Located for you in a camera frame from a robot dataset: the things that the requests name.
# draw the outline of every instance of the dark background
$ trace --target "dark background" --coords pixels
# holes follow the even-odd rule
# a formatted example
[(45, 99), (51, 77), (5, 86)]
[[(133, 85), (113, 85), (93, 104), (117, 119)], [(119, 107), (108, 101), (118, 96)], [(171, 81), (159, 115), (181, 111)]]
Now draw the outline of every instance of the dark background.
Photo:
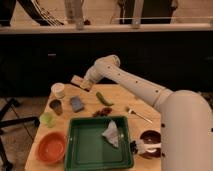
[(122, 69), (172, 90), (213, 90), (212, 31), (1, 34), (0, 95), (49, 95), (53, 83), (83, 77), (110, 54)]

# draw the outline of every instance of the crumpled napkin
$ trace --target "crumpled napkin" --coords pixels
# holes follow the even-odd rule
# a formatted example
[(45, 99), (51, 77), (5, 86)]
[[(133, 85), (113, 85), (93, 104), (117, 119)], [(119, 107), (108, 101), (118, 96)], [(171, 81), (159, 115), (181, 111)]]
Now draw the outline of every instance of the crumpled napkin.
[(113, 120), (109, 122), (108, 128), (102, 133), (110, 144), (118, 148), (118, 128)]

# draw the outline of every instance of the dark green tray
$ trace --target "dark green tray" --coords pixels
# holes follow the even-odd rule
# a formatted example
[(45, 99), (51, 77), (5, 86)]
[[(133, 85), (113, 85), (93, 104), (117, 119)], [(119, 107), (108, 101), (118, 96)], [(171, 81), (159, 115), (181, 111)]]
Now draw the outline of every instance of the dark green tray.
[[(119, 130), (119, 148), (101, 135), (110, 120)], [(126, 117), (76, 118), (70, 121), (64, 167), (66, 171), (131, 168), (133, 156)]]

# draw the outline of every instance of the orange object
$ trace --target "orange object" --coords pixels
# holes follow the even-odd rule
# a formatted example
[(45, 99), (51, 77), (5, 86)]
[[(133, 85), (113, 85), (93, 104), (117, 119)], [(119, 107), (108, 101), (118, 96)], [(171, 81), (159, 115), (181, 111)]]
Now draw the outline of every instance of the orange object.
[(63, 159), (67, 140), (60, 132), (45, 135), (36, 148), (37, 160), (45, 164), (53, 164)]

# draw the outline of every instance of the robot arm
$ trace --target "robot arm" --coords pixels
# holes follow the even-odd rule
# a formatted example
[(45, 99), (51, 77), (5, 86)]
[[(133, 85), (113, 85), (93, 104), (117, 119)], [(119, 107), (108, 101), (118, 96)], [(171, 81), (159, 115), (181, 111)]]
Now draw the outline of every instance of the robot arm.
[(120, 84), (157, 110), (163, 101), (172, 93), (171, 90), (163, 86), (121, 70), (119, 65), (120, 60), (115, 55), (99, 58), (87, 71), (84, 80), (97, 83), (103, 77), (106, 77)]
[(84, 82), (109, 78), (161, 113), (162, 171), (213, 171), (213, 116), (197, 93), (173, 92), (119, 69), (115, 55), (99, 58)]

